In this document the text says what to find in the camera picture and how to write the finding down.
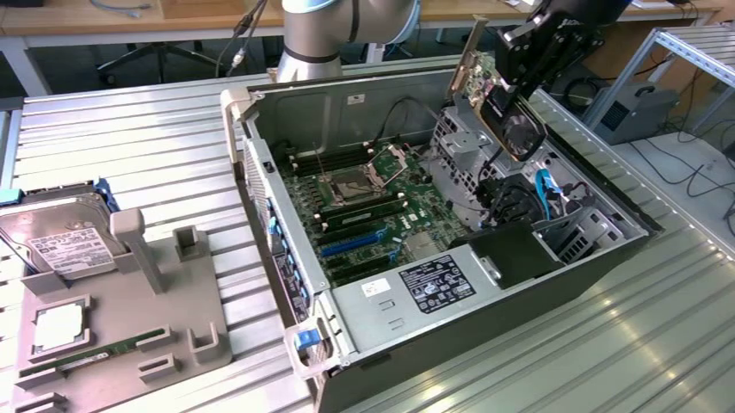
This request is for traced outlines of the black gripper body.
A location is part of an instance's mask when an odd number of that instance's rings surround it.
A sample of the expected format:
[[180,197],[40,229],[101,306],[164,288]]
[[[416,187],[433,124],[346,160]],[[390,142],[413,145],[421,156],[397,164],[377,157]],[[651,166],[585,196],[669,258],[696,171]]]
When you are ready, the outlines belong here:
[[551,38],[564,27],[595,29],[616,22],[629,0],[548,0],[532,12],[532,37]]

